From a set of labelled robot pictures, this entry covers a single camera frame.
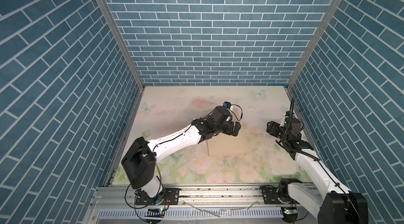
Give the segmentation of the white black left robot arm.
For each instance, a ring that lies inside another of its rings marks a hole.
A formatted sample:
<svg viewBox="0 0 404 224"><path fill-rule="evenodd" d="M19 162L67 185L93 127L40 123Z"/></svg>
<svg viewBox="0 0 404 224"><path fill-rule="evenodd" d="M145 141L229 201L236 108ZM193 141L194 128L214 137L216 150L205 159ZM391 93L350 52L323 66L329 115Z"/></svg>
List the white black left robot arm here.
<svg viewBox="0 0 404 224"><path fill-rule="evenodd" d="M215 121L210 117L195 119L184 129L171 135L145 140L139 137L127 150L121 160L128 177L129 186L134 190L142 190L150 198L155 198L163 190L163 186L155 169L157 164L171 154L186 147L197 145L219 134L238 136L241 123L225 119Z"/></svg>

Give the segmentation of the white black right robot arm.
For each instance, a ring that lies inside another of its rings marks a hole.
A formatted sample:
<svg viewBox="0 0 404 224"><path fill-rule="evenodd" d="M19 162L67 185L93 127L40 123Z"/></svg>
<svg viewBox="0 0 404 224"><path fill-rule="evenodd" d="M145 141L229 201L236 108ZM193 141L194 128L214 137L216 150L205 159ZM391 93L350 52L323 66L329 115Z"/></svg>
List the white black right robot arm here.
<svg viewBox="0 0 404 224"><path fill-rule="evenodd" d="M282 179L277 190L280 201L299 203L320 224L367 224L366 198L349 189L326 167L314 148L302 140L301 128L296 118L284 125L275 121L267 123L267 133L277 138L276 143L307 172L317 188L314 192L299 179Z"/></svg>

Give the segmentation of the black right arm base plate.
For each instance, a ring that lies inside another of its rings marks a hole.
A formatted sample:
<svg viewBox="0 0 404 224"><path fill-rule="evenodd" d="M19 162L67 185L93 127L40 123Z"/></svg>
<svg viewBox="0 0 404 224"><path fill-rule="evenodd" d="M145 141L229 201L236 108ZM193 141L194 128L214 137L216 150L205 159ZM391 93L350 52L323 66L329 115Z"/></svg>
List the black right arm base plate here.
<svg viewBox="0 0 404 224"><path fill-rule="evenodd" d="M279 189L277 187L264 185L259 188L259 191L263 197L265 205L299 205L299 202L292 200L291 198L279 196Z"/></svg>

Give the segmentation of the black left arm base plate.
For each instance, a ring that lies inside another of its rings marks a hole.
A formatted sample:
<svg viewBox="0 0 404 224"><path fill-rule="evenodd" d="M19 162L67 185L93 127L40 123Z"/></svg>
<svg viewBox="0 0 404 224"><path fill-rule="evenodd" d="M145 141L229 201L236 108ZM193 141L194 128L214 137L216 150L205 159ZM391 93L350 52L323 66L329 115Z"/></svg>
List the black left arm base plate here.
<svg viewBox="0 0 404 224"><path fill-rule="evenodd" d="M164 188L157 196L150 197L144 190L136 193L135 204L145 205L178 205L179 188Z"/></svg>

